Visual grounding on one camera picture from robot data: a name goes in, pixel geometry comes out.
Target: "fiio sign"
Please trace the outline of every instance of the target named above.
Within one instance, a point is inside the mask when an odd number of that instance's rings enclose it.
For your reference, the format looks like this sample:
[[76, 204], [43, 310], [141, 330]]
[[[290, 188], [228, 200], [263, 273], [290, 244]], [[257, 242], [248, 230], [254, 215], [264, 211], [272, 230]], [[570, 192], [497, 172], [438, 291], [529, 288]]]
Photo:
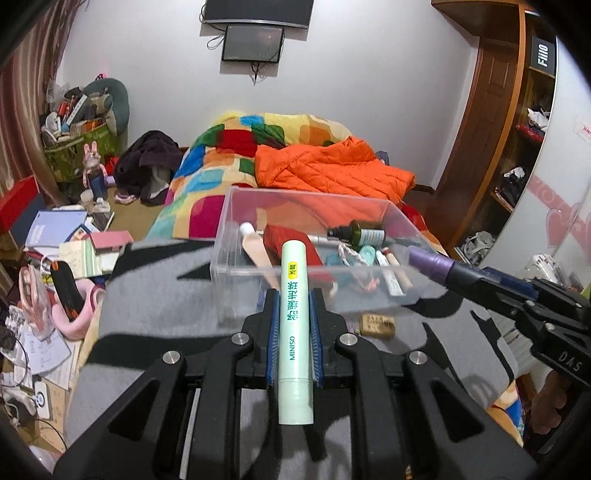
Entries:
[[548, 68], [548, 47], [543, 43], [538, 45], [538, 65]]
[[556, 47], [538, 37], [531, 37], [530, 68], [554, 76]]

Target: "green basket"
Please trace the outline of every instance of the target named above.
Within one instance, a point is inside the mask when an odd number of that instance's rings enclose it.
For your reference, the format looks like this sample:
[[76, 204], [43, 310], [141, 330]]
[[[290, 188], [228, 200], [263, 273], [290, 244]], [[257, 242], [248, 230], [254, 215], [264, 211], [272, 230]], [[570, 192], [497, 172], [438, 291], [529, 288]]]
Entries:
[[82, 178], [84, 166], [84, 144], [96, 141], [101, 162], [105, 155], [118, 156], [117, 136], [109, 132], [106, 124], [55, 147], [46, 148], [47, 163], [57, 182], [72, 181]]

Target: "curtain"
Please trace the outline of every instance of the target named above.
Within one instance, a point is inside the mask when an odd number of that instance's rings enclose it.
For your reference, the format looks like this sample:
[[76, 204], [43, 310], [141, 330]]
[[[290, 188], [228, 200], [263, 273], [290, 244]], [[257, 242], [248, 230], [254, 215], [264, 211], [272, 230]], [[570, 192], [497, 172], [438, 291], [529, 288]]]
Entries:
[[0, 72], [0, 196], [34, 174], [46, 200], [64, 203], [43, 153], [39, 116], [80, 0], [59, 0], [40, 17]]

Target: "colorful quilt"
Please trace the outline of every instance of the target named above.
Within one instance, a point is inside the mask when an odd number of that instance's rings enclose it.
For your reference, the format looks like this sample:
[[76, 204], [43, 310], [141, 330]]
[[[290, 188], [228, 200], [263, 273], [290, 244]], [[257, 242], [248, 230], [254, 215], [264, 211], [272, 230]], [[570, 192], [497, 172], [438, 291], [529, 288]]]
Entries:
[[313, 115], [228, 115], [186, 152], [147, 238], [214, 238], [227, 189], [256, 188], [259, 145], [327, 146], [350, 135], [343, 125]]

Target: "red box on floor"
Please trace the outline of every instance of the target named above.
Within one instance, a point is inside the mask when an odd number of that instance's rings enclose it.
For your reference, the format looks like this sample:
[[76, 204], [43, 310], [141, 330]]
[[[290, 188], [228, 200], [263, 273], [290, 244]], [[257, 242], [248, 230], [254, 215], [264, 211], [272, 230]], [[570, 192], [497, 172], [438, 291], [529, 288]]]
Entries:
[[0, 198], [0, 233], [7, 233], [27, 206], [39, 194], [35, 177], [19, 180]]

